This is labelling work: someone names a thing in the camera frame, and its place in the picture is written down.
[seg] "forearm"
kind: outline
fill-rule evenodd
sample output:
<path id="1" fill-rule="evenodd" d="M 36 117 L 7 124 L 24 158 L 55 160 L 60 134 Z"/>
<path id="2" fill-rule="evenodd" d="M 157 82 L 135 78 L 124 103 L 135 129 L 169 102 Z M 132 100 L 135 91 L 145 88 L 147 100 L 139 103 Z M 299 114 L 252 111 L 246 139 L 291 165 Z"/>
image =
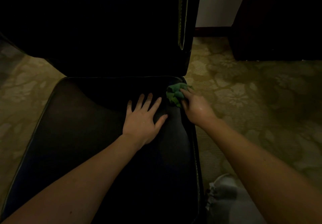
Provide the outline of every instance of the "forearm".
<path id="1" fill-rule="evenodd" d="M 208 121 L 203 129 L 222 150 L 267 221 L 322 223 L 321 194 L 305 177 L 223 120 Z"/>
<path id="2" fill-rule="evenodd" d="M 4 223 L 90 223 L 113 181 L 137 152 L 136 145 L 120 136 L 38 193 Z"/>

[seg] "green rag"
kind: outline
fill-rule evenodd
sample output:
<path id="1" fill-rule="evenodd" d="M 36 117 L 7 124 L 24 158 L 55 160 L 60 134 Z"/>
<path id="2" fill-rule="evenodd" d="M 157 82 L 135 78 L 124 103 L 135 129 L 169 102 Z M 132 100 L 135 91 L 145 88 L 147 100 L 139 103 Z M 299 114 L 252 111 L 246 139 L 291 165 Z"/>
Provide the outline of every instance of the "green rag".
<path id="1" fill-rule="evenodd" d="M 193 89 L 192 86 L 189 86 L 185 83 L 177 83 L 167 87 L 166 95 L 171 104 L 175 104 L 177 107 L 182 108 L 180 103 L 181 99 L 184 99 L 183 93 L 180 92 L 180 88 L 188 90 L 187 87 Z"/>

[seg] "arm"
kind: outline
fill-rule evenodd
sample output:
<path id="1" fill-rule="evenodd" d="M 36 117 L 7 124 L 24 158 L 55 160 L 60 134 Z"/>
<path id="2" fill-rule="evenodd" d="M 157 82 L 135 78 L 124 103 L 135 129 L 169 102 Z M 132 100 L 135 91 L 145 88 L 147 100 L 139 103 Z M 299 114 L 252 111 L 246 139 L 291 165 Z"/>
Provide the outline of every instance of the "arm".
<path id="1" fill-rule="evenodd" d="M 161 98 L 148 111 L 149 94 L 135 110 L 129 101 L 123 134 L 106 149 L 85 161 L 29 200 L 3 223 L 90 223 L 105 194 L 135 153 L 158 134 L 167 115 L 153 123 Z"/>
<path id="2" fill-rule="evenodd" d="M 218 119 L 202 96 L 181 91 L 189 120 L 216 142 L 268 223 L 322 223 L 322 195 L 305 177 Z"/>

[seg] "hand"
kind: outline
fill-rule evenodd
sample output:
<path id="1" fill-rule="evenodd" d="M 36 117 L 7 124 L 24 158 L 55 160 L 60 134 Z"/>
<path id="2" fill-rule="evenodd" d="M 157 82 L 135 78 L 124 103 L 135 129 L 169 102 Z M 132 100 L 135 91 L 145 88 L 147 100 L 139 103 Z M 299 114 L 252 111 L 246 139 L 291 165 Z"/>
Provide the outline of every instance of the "hand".
<path id="1" fill-rule="evenodd" d="M 195 91 L 188 87 L 188 91 L 180 89 L 183 95 L 189 100 L 183 100 L 182 105 L 188 119 L 195 124 L 203 128 L 209 120 L 217 119 L 212 108 L 203 96 L 198 96 Z"/>
<path id="2" fill-rule="evenodd" d="M 163 115 L 154 124 L 153 116 L 161 104 L 161 98 L 158 98 L 151 109 L 148 111 L 152 100 L 150 93 L 142 106 L 144 94 L 141 94 L 135 110 L 132 112 L 132 101 L 127 104 L 126 118 L 123 126 L 123 135 L 128 136 L 139 144 L 139 148 L 150 143 L 159 133 L 161 126 L 166 121 L 168 115 Z"/>

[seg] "wall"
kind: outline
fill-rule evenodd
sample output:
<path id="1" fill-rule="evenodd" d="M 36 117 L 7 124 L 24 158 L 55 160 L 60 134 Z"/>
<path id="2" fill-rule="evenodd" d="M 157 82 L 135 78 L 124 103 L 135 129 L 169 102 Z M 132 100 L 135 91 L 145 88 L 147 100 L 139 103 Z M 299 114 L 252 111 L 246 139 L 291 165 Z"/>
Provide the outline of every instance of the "wall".
<path id="1" fill-rule="evenodd" d="M 230 27 L 242 0 L 200 0 L 196 27 Z"/>

